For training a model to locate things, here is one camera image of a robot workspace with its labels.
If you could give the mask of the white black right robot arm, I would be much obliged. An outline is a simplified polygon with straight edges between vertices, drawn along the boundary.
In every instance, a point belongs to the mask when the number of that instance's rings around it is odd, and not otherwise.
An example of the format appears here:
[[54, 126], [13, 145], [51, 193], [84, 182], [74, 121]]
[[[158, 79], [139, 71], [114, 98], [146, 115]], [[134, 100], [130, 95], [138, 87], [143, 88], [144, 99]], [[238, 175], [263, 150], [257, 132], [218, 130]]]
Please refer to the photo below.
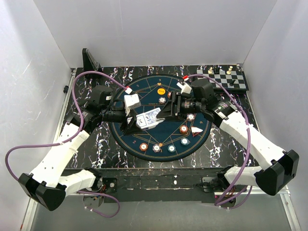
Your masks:
[[188, 114], [200, 113], [216, 127], [231, 135], [242, 146], [250, 144], [247, 153], [258, 162], [258, 167], [226, 167], [218, 173], [215, 184], [223, 191], [235, 185], [259, 187], [268, 195], [276, 195], [296, 176], [299, 155], [285, 151], [264, 137], [247, 122], [240, 108], [226, 100], [219, 100], [211, 83], [197, 79], [190, 85], [179, 81], [180, 92], [172, 92], [166, 105], [157, 114], [158, 119], [176, 121]]

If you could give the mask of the orange poker chip stack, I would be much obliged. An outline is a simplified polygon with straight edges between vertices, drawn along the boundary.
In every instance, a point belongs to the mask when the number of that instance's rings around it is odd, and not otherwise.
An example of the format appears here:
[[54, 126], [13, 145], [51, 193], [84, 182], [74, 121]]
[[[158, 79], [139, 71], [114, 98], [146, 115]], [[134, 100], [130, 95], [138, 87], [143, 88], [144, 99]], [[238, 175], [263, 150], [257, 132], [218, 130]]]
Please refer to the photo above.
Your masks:
[[146, 143], [141, 143], [140, 144], [140, 150], [142, 152], [146, 151], [147, 149], [148, 149], [148, 144], [146, 144]]

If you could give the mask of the blue playing card box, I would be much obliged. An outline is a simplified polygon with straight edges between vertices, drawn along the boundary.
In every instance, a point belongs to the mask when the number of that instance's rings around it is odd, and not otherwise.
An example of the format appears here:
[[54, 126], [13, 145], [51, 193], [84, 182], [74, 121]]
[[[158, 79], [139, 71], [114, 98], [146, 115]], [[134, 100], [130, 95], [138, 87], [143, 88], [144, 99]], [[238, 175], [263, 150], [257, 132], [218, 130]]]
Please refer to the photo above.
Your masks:
[[147, 121], [144, 113], [142, 113], [136, 116], [136, 124], [141, 130], [148, 130], [155, 128], [159, 122], [157, 120], [153, 122]]

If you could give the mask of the deck of playing cards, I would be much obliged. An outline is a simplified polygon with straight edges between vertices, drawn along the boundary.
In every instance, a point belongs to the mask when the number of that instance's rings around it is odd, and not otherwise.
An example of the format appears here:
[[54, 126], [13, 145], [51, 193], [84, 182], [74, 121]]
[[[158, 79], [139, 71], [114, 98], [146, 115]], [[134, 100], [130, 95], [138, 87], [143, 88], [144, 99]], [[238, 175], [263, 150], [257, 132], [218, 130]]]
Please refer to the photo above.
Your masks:
[[156, 121], [156, 116], [160, 111], [161, 111], [160, 108], [155, 108], [155, 109], [145, 112], [144, 116], [147, 121], [153, 122], [153, 121]]

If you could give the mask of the blue white poker chip stack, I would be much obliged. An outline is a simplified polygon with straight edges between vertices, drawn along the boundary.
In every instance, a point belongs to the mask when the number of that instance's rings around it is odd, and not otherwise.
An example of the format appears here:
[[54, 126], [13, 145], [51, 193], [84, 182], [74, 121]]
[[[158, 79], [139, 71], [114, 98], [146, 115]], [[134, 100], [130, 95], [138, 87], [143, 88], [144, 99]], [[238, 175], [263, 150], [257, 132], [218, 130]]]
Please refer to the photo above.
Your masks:
[[160, 152], [160, 150], [161, 150], [161, 147], [159, 146], [159, 144], [153, 145], [153, 152], [154, 153]]

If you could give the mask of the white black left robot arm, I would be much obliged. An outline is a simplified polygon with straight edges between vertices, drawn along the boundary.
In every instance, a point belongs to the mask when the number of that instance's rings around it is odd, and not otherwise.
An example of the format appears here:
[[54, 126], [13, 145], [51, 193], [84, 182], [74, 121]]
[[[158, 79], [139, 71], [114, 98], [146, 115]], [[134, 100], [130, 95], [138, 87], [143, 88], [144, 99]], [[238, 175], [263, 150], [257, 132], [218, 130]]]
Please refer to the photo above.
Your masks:
[[138, 95], [130, 87], [125, 88], [122, 109], [111, 109], [113, 102], [112, 89], [98, 85], [87, 101], [78, 103], [43, 160], [29, 174], [23, 173], [19, 177], [19, 184], [30, 198], [54, 211], [68, 195], [83, 189], [92, 193], [102, 191], [103, 177], [91, 167], [66, 177], [62, 173], [79, 147], [102, 122], [127, 125], [130, 111], [140, 106]]

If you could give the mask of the yellow big blind button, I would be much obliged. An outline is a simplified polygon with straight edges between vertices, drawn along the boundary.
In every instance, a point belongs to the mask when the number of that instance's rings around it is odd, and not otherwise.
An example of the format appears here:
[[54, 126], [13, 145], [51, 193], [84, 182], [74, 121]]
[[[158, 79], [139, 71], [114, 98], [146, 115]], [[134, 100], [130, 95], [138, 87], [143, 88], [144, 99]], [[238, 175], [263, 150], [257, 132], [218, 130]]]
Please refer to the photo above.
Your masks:
[[165, 90], [164, 88], [159, 88], [159, 89], [157, 90], [157, 93], [158, 93], [159, 95], [164, 95], [164, 94], [166, 93], [166, 90]]

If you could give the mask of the green chips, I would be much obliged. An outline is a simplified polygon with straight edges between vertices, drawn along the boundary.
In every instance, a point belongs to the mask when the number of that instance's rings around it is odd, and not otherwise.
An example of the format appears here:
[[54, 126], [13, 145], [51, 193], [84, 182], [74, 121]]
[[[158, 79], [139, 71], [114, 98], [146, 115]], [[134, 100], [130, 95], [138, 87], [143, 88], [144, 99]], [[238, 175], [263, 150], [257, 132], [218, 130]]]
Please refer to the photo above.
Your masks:
[[184, 146], [187, 146], [190, 143], [190, 141], [187, 138], [181, 138], [180, 142]]

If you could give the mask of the blue white chips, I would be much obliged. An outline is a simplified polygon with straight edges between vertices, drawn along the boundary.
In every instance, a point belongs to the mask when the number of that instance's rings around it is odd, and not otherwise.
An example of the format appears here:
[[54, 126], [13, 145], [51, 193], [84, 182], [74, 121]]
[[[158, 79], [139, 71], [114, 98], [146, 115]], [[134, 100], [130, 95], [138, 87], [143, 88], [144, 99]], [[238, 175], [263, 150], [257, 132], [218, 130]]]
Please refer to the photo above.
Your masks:
[[165, 97], [160, 97], [158, 101], [159, 101], [159, 104], [165, 104], [166, 103], [166, 98]]
[[195, 119], [194, 114], [187, 114], [187, 121], [193, 121]]

